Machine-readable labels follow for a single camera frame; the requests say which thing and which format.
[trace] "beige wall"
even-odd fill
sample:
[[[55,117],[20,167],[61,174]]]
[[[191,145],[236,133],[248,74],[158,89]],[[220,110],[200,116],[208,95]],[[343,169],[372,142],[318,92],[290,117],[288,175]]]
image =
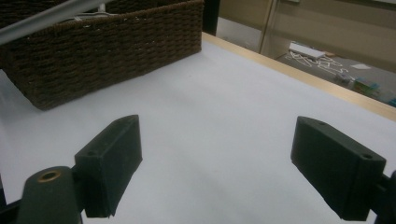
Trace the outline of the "beige wall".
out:
[[[394,9],[336,0],[277,2],[262,53],[275,57],[288,41],[295,40],[396,72]]]
[[[272,0],[220,0],[219,15],[227,20],[262,30]]]

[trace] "wicker basket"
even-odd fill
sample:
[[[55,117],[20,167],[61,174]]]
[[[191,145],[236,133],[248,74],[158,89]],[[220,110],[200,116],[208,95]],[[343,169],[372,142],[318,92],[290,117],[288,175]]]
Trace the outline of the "wicker basket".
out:
[[[61,2],[1,0],[8,21],[0,27]],[[203,0],[114,1],[106,11],[117,16],[58,23],[0,46],[0,67],[34,106],[50,109],[200,51],[203,6]]]

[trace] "table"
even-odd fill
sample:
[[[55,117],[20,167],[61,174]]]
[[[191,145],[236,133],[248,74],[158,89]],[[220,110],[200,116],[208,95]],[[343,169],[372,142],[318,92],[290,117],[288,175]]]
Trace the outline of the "table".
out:
[[[73,166],[107,124],[132,114],[144,160],[116,216],[84,223],[344,223],[290,161],[298,116],[328,122],[387,158],[386,175],[396,169],[394,108],[203,39],[200,53],[45,112],[0,74],[7,201],[35,172]]]

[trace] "basket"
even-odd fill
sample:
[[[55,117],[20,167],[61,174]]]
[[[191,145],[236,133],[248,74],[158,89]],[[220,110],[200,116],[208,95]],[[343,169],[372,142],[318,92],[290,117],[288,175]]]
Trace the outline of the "basket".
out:
[[[1,0],[8,21],[0,27],[60,3]],[[203,0],[116,0],[106,11],[119,15],[57,23],[0,46],[0,67],[34,106],[51,109],[200,51],[203,7]]]

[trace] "white tabletop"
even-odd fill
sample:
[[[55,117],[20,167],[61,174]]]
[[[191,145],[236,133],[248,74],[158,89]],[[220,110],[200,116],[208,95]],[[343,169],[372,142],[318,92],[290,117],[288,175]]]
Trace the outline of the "white tabletop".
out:
[[[46,112],[0,73],[7,201],[35,172],[73,166],[107,124],[132,114],[144,160],[116,216],[85,223],[343,223],[290,161],[298,116],[385,157],[386,175],[396,170],[394,121],[204,41],[200,53]]]

